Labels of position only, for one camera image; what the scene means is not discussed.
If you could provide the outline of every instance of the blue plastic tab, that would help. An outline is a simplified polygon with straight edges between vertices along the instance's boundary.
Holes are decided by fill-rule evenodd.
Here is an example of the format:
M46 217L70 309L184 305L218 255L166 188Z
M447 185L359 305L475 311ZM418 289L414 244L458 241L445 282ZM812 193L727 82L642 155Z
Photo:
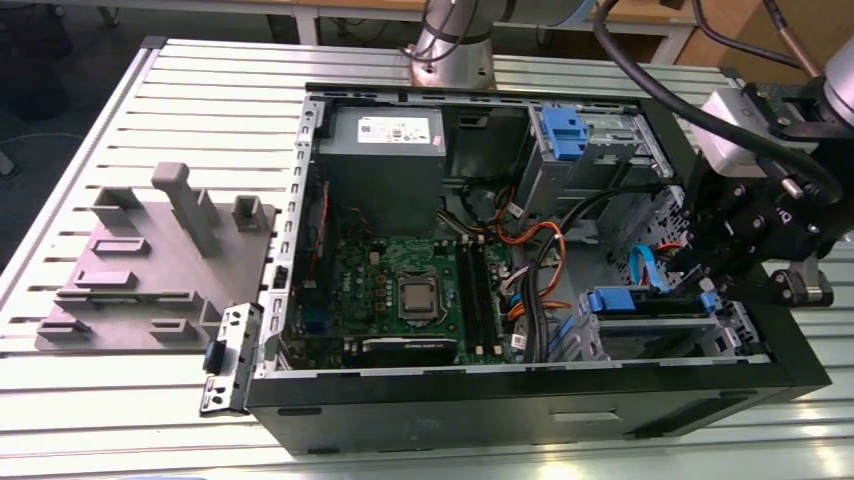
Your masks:
M543 108L543 130L558 160L578 160L587 148L587 125L574 108Z
M699 295L699 301L703 302L706 313L713 314L718 310L718 294L715 292L705 292Z
M634 312L635 301L627 288L599 288L587 294L590 309L601 312Z

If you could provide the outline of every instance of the desk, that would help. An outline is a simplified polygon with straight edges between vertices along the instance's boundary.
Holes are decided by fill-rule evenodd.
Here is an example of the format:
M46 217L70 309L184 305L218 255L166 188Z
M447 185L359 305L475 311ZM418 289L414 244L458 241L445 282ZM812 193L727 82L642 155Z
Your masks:
M182 161L191 184L207 188L214 201L258 195L284 209L306 82L409 81L406 59L391 50L187 40L150 47L136 55L0 277L0 476L116 478L142 470L210 480L854 475L850 244L824 266L837 308L797 315L834 385L682 438L294 458L252 417L198 417L200 354L36 351L38 320L96 223L86 208L99 187L131 185L142 200L163 201L146 185L152 167ZM729 84L711 68L657 66L650 72L694 104ZM495 76L502 90L643 95L607 62L499 55Z
M32 3L31 0L15 0ZM114 22L107 7L152 8L262 15L290 15L296 19L303 45L319 45L318 19L367 18L419 22L423 0L35 0L36 3L100 7L108 24ZM690 2L681 10L662 7L658 0L622 0L610 16L609 28L615 33L662 37L651 63L673 65L694 32ZM505 25L534 28L535 25ZM591 31L590 19L581 25L555 29Z

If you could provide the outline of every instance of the power supply label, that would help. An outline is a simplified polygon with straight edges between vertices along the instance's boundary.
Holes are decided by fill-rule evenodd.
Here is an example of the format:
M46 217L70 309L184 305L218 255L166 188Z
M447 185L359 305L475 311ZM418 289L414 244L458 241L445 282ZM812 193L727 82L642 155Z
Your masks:
M359 143L429 144L430 120L413 117L362 117Z

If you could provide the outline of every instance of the metal bracket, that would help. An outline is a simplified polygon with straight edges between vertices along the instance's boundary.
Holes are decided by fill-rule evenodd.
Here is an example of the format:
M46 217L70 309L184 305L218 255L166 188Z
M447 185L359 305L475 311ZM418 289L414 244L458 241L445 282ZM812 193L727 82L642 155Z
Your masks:
M219 334L204 355L204 370L210 376L199 407L203 417L250 414L246 393L263 312L259 305L244 303L223 313Z
M806 288L808 301L821 301L825 296L825 291L821 285L821 272L818 270L818 258L816 258L816 255L812 255L802 262L790 262L789 271L801 276L801 281Z

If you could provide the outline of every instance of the orange wire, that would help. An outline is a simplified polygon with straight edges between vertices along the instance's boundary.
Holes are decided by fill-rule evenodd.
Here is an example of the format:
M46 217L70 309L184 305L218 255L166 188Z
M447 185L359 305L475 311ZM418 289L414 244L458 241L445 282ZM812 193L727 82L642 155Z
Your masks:
M505 203L505 206L495 213L495 216L493 217L494 221L498 220L495 222L495 232L498 233L498 236L502 239L502 241L505 243L510 244L510 245L522 245L531 238L534 238L534 236L543 229L550 229L550 230L553 230L555 232L555 235L558 236L558 245L559 245L559 250L561 250L561 260L558 262L558 267L555 268L555 272L554 272L554 274L551 276L551 280L549 281L549 285L546 286L546 288L543 289L543 291L539 294L541 298L546 299L546 297L549 295L551 295L551 293L554 292L555 288L558 288L558 282L561 281L561 275L563 273L563 264L566 263L566 240L563 239L563 232L561 231L561 227L554 222L541 222L541 223L533 225L527 229L527 231L522 235L519 235L518 237L511 237L511 236L505 234L505 232L502 230L502 222L501 222L501 220L503 220L503 218L505 218L505 213L507 211L507 206L513 202L515 195L517 195L517 188L513 187L513 189L510 190L510 196L507 197L507 202ZM510 312L507 318L513 320L513 318L510 318L511 315L515 315L515 317L518 317L518 316L522 316L523 313L525 313L525 307L522 306L522 303L519 303L514 307L514 309L511 309L511 312Z
M662 243L658 248L655 248L657 252L666 252L667 250L677 250L685 247L681 243ZM650 272L646 269L646 265L643 266L643 277L641 278L641 285L646 285L650 279Z
M573 308L573 304L565 302L543 302L543 308ZM525 315L525 307L522 307L519 303L507 313L507 321L513 322L522 315Z

